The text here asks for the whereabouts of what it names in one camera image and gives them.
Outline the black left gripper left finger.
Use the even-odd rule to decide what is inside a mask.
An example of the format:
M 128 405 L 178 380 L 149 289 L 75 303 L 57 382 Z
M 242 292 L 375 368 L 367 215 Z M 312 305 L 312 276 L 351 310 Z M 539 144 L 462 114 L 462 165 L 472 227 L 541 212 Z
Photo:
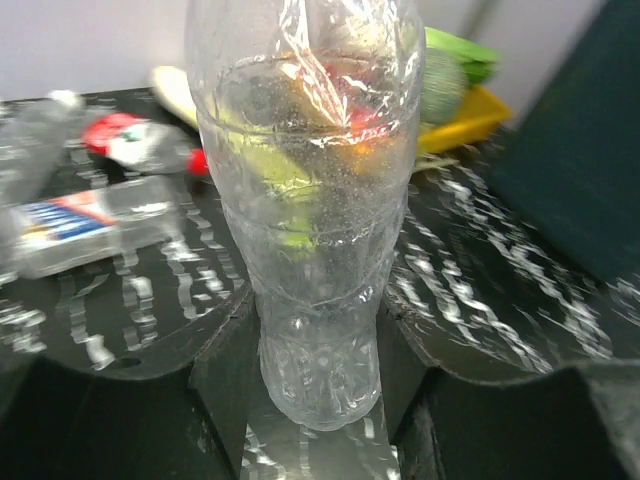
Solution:
M 243 286 L 151 347 L 84 373 L 1 364 L 5 479 L 236 479 L 259 322 Z

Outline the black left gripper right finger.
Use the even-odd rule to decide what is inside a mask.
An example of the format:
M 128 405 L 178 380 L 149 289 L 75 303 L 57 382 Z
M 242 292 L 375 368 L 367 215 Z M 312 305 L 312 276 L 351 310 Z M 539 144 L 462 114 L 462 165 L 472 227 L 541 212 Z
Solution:
M 635 479 L 639 365 L 579 361 L 526 377 L 385 298 L 377 315 L 389 441 L 405 479 Z

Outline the clear bottle blue red label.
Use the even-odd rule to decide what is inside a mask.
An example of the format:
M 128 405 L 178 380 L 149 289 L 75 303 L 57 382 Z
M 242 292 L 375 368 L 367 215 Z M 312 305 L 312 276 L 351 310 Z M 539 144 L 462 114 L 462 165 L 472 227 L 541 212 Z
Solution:
M 164 176 L 12 207 L 1 222 L 9 235 L 1 258 L 26 279 L 55 275 L 147 247 L 179 232 L 177 194 Z

